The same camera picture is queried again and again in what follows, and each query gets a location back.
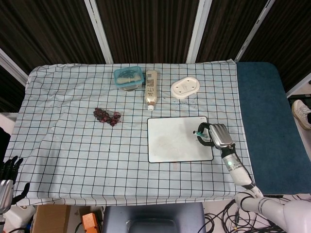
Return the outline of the cream oval soap dish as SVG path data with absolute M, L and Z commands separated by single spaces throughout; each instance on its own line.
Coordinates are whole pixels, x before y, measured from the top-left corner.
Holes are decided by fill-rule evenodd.
M 171 96 L 181 100 L 197 93 L 200 88 L 199 81 L 194 77 L 185 77 L 171 85 Z

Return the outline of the white plastic container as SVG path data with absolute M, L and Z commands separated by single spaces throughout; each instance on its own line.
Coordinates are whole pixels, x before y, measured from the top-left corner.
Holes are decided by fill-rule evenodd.
M 35 214 L 33 206 L 12 206 L 10 210 L 2 215 L 5 220 L 3 230 L 0 233 L 9 233 L 12 230 L 20 228 L 12 233 L 23 233 L 30 219 Z

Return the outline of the white frame post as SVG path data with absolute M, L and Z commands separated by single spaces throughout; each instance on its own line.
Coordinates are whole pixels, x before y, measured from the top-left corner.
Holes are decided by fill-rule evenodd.
M 249 44 L 253 40 L 255 34 L 257 33 L 258 29 L 260 28 L 261 24 L 265 20 L 266 16 L 270 12 L 272 6 L 274 5 L 276 0 L 267 0 L 265 6 L 263 7 L 261 13 L 259 14 L 258 18 L 255 21 L 250 33 L 248 34 L 247 38 L 245 39 L 243 45 L 241 46 L 237 56 L 235 57 L 234 61 L 237 63 L 240 61 L 242 56 L 244 55 L 245 51 L 247 50 Z
M 96 0 L 84 0 L 84 3 L 86 5 L 86 9 L 91 20 L 94 32 L 96 34 L 98 43 L 100 45 L 104 60 L 107 64 L 113 64 L 113 57 L 104 31 L 104 26 Z
M 188 49 L 188 54 L 186 58 L 187 64 L 196 63 L 198 51 L 205 31 L 211 5 L 212 0 L 199 0 L 190 45 Z
M 19 83 L 26 86 L 28 75 L 0 48 L 0 66 L 11 74 Z
M 294 87 L 292 87 L 287 93 L 286 97 L 290 97 L 294 92 L 301 89 L 305 84 L 307 84 L 309 81 L 311 81 L 311 72 L 304 77 L 301 81 L 299 81 Z

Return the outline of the clear container with blue lid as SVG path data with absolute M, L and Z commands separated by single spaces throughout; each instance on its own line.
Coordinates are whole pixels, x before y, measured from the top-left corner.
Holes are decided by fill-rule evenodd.
M 145 80 L 139 66 L 117 69 L 113 72 L 113 76 L 116 87 L 126 91 L 141 87 Z

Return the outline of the dark red grape bunch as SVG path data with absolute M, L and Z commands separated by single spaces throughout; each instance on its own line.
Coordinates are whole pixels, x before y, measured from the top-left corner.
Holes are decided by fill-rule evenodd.
M 118 112 L 111 112 L 102 108 L 95 108 L 93 115 L 99 122 L 103 124 L 109 124 L 112 127 L 121 122 L 121 114 Z

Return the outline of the orange plastic device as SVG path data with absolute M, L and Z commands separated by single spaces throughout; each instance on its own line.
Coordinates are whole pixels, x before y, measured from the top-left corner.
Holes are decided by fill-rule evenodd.
M 82 225 L 85 233 L 100 233 L 100 226 L 94 213 L 83 215 Z

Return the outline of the white drawing board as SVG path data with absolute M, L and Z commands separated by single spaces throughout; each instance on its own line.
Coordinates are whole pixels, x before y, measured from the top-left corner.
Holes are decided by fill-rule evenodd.
M 197 162 L 213 160 L 211 146 L 202 145 L 196 132 L 205 116 L 163 117 L 147 120 L 150 163 Z

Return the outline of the beige squeeze bottle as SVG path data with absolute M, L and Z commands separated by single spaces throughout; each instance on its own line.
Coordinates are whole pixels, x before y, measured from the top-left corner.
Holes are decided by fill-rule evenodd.
M 157 72 L 148 70 L 145 74 L 145 100 L 147 109 L 153 111 L 157 101 Z

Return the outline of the blue table pad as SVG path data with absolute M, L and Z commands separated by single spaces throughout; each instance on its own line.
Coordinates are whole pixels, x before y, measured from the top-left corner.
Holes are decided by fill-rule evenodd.
M 238 62 L 242 121 L 255 182 L 265 195 L 311 194 L 311 160 L 277 68 Z

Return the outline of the green white marker pen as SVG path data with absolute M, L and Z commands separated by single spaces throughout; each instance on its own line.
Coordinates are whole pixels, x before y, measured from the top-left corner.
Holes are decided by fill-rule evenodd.
M 208 134 L 204 134 L 204 133 L 201 133 L 199 131 L 193 131 L 192 132 L 194 135 L 196 135 L 197 137 L 200 137 L 200 138 L 204 138 L 206 140 L 210 139 L 209 135 Z

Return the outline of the white sneaker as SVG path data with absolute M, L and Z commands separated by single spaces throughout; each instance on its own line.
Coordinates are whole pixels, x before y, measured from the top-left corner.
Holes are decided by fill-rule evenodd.
M 295 100 L 292 113 L 304 130 L 311 130 L 311 109 L 302 100 Z

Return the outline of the white black checked tablecloth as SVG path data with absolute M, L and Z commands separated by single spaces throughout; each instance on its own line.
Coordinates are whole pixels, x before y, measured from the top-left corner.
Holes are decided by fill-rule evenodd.
M 144 87 L 126 92 L 113 72 L 126 64 L 56 64 L 33 69 L 5 157 L 23 158 L 15 185 L 19 205 L 129 205 L 221 200 L 242 191 L 219 150 L 203 162 L 150 163 L 147 120 L 205 116 L 224 124 L 239 158 L 251 162 L 243 128 L 237 64 L 141 64 L 158 73 L 158 100 L 147 110 Z M 200 83 L 185 99 L 171 85 L 185 77 Z M 121 114 L 114 127 L 99 122 L 95 108 Z

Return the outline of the brown cardboard box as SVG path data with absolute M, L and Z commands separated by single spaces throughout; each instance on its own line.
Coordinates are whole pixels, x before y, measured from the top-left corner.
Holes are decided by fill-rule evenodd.
M 33 221 L 32 233 L 67 233 L 70 206 L 40 205 Z

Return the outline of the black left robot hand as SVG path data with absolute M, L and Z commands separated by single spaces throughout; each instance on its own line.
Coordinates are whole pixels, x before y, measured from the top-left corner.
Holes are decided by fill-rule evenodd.
M 19 167 L 22 162 L 23 158 L 15 156 L 6 162 L 0 163 L 0 215 L 6 213 L 11 205 L 25 198 L 29 192 L 30 183 L 26 183 L 23 191 L 19 195 L 13 196 Z

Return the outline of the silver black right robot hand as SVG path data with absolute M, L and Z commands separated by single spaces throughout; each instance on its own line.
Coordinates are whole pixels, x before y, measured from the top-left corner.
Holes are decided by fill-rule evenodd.
M 233 140 L 224 124 L 210 124 L 203 122 L 198 130 L 201 133 L 208 134 L 210 139 L 197 137 L 199 143 L 203 146 L 216 147 L 219 150 L 233 147 Z

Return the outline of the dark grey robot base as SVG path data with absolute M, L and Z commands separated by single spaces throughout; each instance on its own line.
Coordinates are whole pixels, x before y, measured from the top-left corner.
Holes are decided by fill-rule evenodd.
M 200 202 L 108 206 L 102 233 L 206 233 Z

